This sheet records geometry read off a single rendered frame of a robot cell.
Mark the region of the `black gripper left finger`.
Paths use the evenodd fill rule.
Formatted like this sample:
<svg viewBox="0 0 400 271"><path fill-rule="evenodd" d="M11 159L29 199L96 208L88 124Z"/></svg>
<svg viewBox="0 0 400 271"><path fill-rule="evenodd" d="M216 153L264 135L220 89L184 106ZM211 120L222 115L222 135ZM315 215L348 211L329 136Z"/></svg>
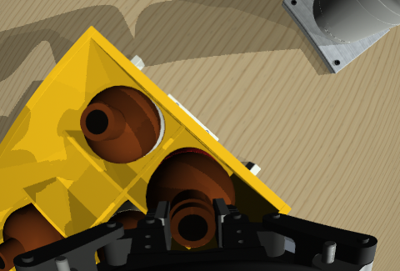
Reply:
<svg viewBox="0 0 400 271"><path fill-rule="evenodd" d="M157 210L157 211L156 211ZM170 201L159 201L135 229L107 221L54 243L21 253L13 259L16 271L110 271L126 264L126 271L170 264ZM152 218L149 218L152 217ZM162 228L163 226L163 228ZM96 264L103 248L105 259ZM131 250L130 250L131 249Z"/></svg>

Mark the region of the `yellow bottle crate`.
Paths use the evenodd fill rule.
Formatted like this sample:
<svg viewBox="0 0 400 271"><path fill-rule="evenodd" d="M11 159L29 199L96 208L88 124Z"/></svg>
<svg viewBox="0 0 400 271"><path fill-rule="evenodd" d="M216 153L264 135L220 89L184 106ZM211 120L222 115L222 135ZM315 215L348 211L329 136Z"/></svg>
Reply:
<svg viewBox="0 0 400 271"><path fill-rule="evenodd" d="M165 119L162 142L132 163L98 157L80 126L91 99L117 85L150 93ZM29 203L64 238L107 222L127 200L147 214L150 177L170 152L185 147L206 151L225 168L235 206L250 222L291 210L91 26L43 80L0 144L0 244L7 217Z"/></svg>

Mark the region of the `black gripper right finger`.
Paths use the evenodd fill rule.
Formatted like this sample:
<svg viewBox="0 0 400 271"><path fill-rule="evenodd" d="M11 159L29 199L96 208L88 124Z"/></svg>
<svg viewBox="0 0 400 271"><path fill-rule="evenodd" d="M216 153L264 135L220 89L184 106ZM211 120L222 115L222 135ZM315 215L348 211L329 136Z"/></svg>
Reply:
<svg viewBox="0 0 400 271"><path fill-rule="evenodd" d="M265 214L262 223L254 223L223 198L213 198L212 205L215 237L217 246L224 247L224 260L269 261L269 256L325 271L372 270L378 243L372 235L283 213ZM295 254L285 250L286 237L294 241Z"/></svg>

